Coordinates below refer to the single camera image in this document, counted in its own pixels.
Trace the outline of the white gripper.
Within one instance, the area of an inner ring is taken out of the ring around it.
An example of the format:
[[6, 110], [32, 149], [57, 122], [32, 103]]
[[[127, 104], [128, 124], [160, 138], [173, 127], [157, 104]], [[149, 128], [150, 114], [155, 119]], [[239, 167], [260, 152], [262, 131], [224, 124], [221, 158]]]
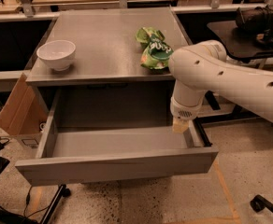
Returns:
[[173, 118], [172, 131], [174, 133], [184, 133], [189, 129], [189, 121], [198, 116], [201, 106], [185, 106], [171, 98], [170, 111]]

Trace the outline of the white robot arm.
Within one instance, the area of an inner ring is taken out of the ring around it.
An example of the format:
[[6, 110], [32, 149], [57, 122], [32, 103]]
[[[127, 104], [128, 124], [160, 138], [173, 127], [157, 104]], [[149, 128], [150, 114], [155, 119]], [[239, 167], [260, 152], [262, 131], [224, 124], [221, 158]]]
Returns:
[[273, 123], [273, 72], [233, 65], [216, 40], [175, 50], [168, 62], [176, 79], [170, 110], [174, 117], [195, 119], [207, 91]]

